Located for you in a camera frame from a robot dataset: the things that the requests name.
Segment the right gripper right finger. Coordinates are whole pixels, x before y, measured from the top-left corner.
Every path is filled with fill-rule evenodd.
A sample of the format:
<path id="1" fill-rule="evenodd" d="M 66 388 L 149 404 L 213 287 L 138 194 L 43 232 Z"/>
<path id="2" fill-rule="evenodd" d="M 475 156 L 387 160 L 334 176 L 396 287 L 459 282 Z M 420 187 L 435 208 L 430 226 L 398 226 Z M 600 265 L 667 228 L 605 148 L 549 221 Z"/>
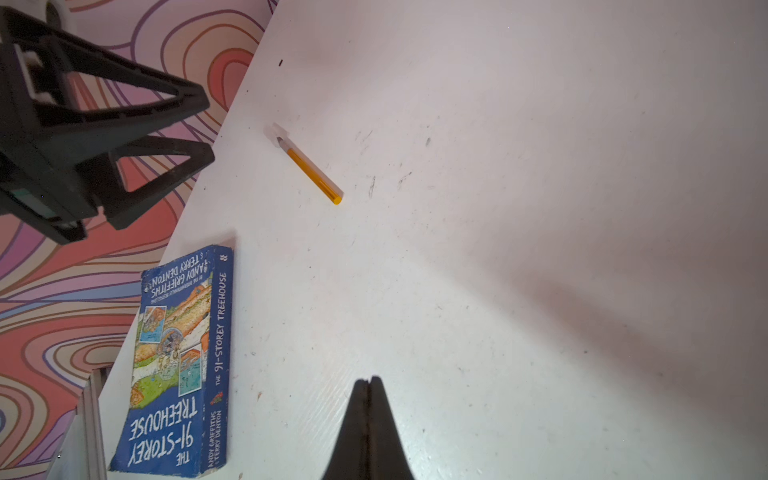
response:
<path id="1" fill-rule="evenodd" d="M 378 376 L 369 382 L 368 478 L 414 480 L 383 381 Z"/>

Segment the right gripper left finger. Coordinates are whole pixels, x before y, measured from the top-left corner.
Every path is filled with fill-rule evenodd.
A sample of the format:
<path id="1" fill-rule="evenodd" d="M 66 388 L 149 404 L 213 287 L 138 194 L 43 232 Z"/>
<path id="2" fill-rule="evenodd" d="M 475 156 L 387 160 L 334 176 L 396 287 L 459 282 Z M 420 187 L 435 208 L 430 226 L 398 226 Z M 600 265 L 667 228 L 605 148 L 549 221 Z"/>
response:
<path id="1" fill-rule="evenodd" d="M 369 477 L 370 383 L 357 380 L 352 388 L 324 480 Z"/>

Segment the yellow carving knife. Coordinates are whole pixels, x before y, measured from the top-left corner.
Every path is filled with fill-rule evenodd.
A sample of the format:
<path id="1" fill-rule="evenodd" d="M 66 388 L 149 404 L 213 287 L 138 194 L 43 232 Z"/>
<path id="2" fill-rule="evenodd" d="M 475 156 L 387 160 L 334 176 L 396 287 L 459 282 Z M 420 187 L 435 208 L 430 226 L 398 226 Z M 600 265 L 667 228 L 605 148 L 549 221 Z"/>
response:
<path id="1" fill-rule="evenodd" d="M 277 143 L 297 167 L 334 205 L 341 204 L 343 200 L 342 190 L 325 173 L 323 173 L 311 160 L 301 154 L 286 139 L 278 137 Z"/>

